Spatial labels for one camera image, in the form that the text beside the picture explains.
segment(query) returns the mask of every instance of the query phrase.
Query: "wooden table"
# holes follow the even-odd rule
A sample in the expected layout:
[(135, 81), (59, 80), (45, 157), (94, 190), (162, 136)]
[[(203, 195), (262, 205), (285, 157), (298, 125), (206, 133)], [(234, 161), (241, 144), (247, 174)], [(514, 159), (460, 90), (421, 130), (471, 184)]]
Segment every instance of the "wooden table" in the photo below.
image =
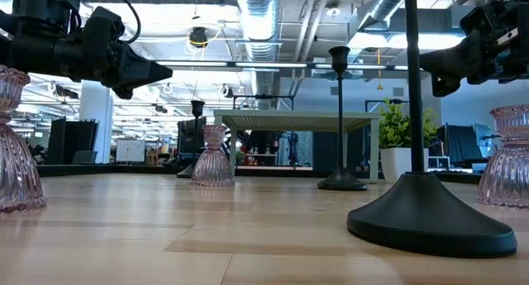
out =
[(237, 177), (196, 188), (173, 174), (43, 178), (48, 207), (0, 215), (2, 285), (527, 285), (529, 210), (474, 203), (509, 224), (518, 253), (449, 259), (385, 248), (346, 229), (389, 189), (322, 191), (318, 179)]
[[(338, 132), (336, 112), (214, 110), (213, 115), (215, 124), (228, 126), (231, 135), (243, 130)], [(344, 164), (347, 164), (347, 133), (371, 124), (370, 183), (379, 181), (379, 118), (380, 115), (373, 112), (345, 112), (343, 118)], [(231, 138), (231, 148), (236, 147), (236, 140), (236, 137)], [(235, 174), (235, 158), (230, 159), (230, 166)]]

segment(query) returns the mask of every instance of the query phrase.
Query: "black metal stand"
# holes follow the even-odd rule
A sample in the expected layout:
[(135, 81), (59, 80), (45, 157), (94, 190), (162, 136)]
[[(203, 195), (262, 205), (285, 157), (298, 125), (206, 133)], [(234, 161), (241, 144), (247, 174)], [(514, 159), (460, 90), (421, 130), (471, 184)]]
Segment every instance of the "black metal stand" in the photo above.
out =
[(382, 197), (347, 217), (348, 230), (378, 245), (463, 258), (495, 258), (516, 253), (511, 227), (452, 195), (425, 173), (417, 0), (406, 0), (407, 61), (412, 137), (412, 173), (405, 173)]
[(203, 114), (204, 102), (198, 100), (191, 101), (192, 112), (195, 116), (195, 131), (193, 135), (193, 160), (191, 164), (183, 171), (176, 174), (176, 178), (191, 178), (193, 171), (195, 170), (195, 164), (197, 163), (197, 131), (198, 131), (198, 118)]
[(347, 46), (337, 46), (329, 50), (332, 55), (332, 68), (338, 74), (338, 167), (329, 178), (317, 184), (322, 190), (336, 191), (364, 191), (367, 186), (356, 179), (344, 167), (344, 139), (343, 139), (343, 72), (347, 69), (347, 55), (350, 49)]

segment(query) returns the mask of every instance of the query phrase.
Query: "fluorescent light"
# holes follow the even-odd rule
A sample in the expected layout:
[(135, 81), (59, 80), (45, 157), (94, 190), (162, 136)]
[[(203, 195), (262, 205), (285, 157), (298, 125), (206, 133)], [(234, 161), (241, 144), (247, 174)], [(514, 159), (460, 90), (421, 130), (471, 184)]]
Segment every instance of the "fluorescent light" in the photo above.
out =
[(226, 62), (210, 61), (158, 61), (162, 66), (188, 66), (188, 67), (226, 67)]
[(354, 64), (347, 66), (347, 69), (350, 70), (385, 70), (386, 65), (362, 65), (362, 64)]
[(388, 41), (380, 34), (357, 32), (349, 41), (348, 46), (352, 49), (384, 48), (388, 46)]
[(317, 69), (332, 69), (332, 65), (330, 64), (316, 64), (314, 67)]
[(236, 67), (254, 67), (254, 68), (288, 68), (288, 69), (304, 69), (307, 67), (306, 63), (266, 63), (266, 62), (236, 62)]
[(15, 132), (33, 132), (33, 128), (13, 128)]
[[(450, 34), (419, 34), (420, 50), (443, 50), (458, 45), (464, 39), (463, 36)], [(405, 34), (391, 36), (388, 47), (393, 49), (406, 49), (407, 39)]]

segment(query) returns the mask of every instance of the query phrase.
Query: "black cable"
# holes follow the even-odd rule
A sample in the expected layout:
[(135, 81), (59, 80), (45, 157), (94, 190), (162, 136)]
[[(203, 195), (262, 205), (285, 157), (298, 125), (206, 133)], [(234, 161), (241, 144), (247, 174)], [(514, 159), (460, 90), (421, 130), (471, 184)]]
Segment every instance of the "black cable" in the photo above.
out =
[(79, 12), (74, 11), (74, 16), (75, 16), (75, 21), (77, 22), (77, 28), (80, 28), (83, 25), (83, 21), (81, 20), (81, 15), (79, 15)]
[(128, 7), (131, 9), (132, 14), (134, 14), (134, 17), (136, 18), (136, 22), (138, 24), (138, 28), (136, 29), (136, 33), (134, 34), (134, 36), (132, 38), (130, 38), (130, 40), (126, 41), (128, 43), (132, 43), (132, 42), (136, 41), (138, 39), (138, 37), (140, 37), (140, 33), (141, 33), (140, 16), (138, 16), (138, 12), (136, 12), (136, 9), (134, 9), (134, 7), (132, 6), (132, 3), (129, 0), (123, 0), (123, 2), (126, 5), (128, 5)]
[(432, 9), (440, 0), (436, 0), (431, 6), (430, 6), (430, 9)]
[(73, 33), (79, 28), (79, 24), (75, 20), (75, 11), (69, 16), (69, 33)]

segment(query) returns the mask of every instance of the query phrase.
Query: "glass candle holder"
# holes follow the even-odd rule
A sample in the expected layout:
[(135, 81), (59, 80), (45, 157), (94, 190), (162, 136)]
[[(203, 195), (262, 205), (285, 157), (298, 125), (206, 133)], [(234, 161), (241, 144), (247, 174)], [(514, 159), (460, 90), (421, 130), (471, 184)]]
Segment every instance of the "glass candle holder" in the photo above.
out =
[[(235, 185), (231, 175), (230, 163), (221, 149), (225, 126), (204, 125), (206, 150), (198, 158), (191, 177), (191, 184), (203, 187), (230, 187)], [(231, 150), (235, 158), (235, 148)]]
[(41, 179), (24, 140), (6, 124), (20, 104), (29, 76), (0, 65), (0, 212), (43, 207)]
[(529, 105), (499, 107), (490, 114), (503, 146), (485, 168), (476, 202), (529, 207)]

